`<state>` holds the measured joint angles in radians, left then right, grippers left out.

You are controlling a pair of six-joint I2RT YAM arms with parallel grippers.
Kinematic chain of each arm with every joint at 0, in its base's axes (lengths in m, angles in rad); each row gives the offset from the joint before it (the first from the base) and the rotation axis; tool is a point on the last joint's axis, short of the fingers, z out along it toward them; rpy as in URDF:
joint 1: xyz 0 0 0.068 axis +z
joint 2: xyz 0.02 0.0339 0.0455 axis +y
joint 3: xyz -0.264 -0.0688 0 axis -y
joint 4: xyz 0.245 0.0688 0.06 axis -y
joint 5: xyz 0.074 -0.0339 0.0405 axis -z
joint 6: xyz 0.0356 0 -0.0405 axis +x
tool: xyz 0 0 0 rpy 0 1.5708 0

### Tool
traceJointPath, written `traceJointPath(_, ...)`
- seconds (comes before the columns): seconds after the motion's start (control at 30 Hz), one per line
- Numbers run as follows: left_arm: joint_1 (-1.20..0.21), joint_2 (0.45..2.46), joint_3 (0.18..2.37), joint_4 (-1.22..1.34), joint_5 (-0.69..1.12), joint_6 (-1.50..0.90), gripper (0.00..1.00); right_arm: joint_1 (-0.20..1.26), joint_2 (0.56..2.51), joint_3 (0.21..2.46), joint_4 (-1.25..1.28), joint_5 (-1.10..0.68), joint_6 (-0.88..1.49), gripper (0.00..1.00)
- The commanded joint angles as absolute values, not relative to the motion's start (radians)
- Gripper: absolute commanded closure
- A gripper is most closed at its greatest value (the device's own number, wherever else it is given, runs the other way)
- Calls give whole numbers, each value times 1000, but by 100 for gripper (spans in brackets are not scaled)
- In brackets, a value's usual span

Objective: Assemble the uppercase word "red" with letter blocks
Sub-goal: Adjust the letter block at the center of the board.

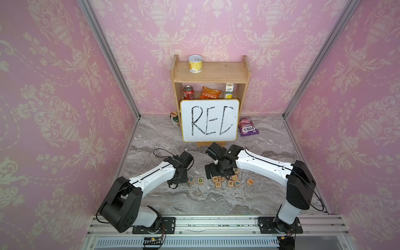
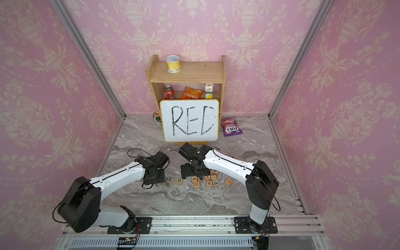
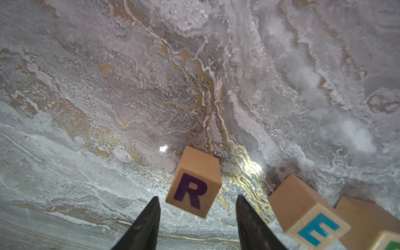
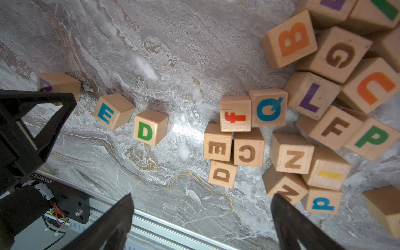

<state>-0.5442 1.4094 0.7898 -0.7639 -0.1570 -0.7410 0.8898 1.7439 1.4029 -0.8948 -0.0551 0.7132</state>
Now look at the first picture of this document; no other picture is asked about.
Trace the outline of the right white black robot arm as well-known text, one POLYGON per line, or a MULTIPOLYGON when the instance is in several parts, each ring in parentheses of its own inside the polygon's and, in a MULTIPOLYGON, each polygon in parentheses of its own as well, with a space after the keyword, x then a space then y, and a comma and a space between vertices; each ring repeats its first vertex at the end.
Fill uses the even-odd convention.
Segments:
POLYGON ((238 145, 228 149, 212 143, 206 154, 214 160, 205 165, 207 179, 232 177, 235 169, 247 170, 266 177, 286 188, 286 197, 272 224, 280 233, 299 233, 301 226, 297 216, 311 207, 316 181, 302 161, 286 163, 262 157, 238 145))

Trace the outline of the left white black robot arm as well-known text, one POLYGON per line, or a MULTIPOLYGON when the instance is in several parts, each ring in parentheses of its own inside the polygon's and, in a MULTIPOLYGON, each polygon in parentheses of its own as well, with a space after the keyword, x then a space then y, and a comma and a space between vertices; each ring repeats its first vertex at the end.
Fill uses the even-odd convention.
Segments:
POLYGON ((151 206, 141 207, 141 201, 164 182, 169 187, 186 183, 187 171, 193 163, 193 156, 184 151, 180 155, 164 157, 158 166, 144 174, 130 179, 117 178, 95 214, 104 218, 98 222, 112 225, 119 233, 131 227, 159 233, 163 229, 161 213, 151 206))

